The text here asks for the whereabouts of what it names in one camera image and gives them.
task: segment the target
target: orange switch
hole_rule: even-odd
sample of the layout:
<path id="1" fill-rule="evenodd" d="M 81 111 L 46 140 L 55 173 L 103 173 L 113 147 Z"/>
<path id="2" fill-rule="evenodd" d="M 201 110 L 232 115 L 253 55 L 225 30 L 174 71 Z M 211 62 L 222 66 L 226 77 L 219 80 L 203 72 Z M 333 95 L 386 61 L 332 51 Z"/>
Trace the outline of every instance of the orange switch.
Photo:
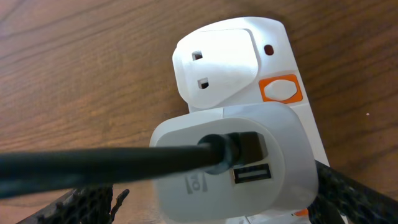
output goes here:
<path id="1" fill-rule="evenodd" d="M 303 209 L 301 211 L 295 212 L 294 215 L 298 217 L 308 216 L 308 209 Z"/>
<path id="2" fill-rule="evenodd" d="M 297 77 L 293 74 L 260 80 L 259 86 L 264 102 L 278 101 L 281 103 L 295 103 L 303 100 L 299 82 L 297 81 Z"/>

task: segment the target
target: wood grain surface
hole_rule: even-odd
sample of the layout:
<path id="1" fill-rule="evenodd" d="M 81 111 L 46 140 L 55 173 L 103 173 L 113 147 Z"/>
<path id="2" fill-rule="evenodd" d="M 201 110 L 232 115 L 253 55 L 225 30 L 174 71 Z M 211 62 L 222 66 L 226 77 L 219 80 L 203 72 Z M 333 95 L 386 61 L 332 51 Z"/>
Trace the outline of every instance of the wood grain surface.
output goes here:
<path id="1" fill-rule="evenodd" d="M 171 56 L 207 24 L 286 26 L 330 164 L 398 199 L 397 0 L 5 0 L 0 2 L 0 152 L 148 146 L 188 113 Z M 162 223 L 151 182 L 115 223 Z M 15 223 L 65 191 L 0 201 Z"/>

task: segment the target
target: black cable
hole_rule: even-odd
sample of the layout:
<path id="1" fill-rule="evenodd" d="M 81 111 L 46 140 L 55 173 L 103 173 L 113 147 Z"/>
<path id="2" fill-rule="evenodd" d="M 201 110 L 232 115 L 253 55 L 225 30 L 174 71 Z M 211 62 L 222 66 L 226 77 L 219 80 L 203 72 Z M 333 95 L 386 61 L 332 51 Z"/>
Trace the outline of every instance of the black cable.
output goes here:
<path id="1" fill-rule="evenodd" d="M 219 174 L 235 164 L 260 161 L 260 139 L 255 132 L 211 134 L 197 146 L 0 154 L 0 198 L 153 179 L 193 169 Z"/>

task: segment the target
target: black mesh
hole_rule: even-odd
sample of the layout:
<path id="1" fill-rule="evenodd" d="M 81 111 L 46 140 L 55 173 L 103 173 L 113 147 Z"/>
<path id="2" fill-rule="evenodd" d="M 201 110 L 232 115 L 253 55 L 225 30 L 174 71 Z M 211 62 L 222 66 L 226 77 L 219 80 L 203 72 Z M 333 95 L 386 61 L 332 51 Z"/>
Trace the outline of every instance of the black mesh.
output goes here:
<path id="1" fill-rule="evenodd" d="M 128 190 L 117 197 L 111 210 L 112 185 L 75 189 L 49 206 L 19 222 L 21 224 L 108 224 L 126 198 Z"/>

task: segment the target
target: screw hole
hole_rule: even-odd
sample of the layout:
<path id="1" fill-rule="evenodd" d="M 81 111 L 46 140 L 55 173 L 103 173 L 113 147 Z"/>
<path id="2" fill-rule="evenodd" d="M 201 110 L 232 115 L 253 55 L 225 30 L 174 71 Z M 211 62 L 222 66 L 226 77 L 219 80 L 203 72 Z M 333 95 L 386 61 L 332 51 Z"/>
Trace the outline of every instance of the screw hole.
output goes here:
<path id="1" fill-rule="evenodd" d="M 274 48 L 271 46 L 271 45 L 269 45 L 269 44 L 267 44 L 265 47 L 264 47 L 264 51 L 266 52 L 266 55 L 273 55 L 274 54 Z"/>
<path id="2" fill-rule="evenodd" d="M 202 56 L 200 50 L 197 50 L 197 51 L 195 51 L 195 52 L 192 52 L 192 60 L 199 60 L 199 59 L 201 59 L 201 58 L 203 58 L 203 56 Z"/>

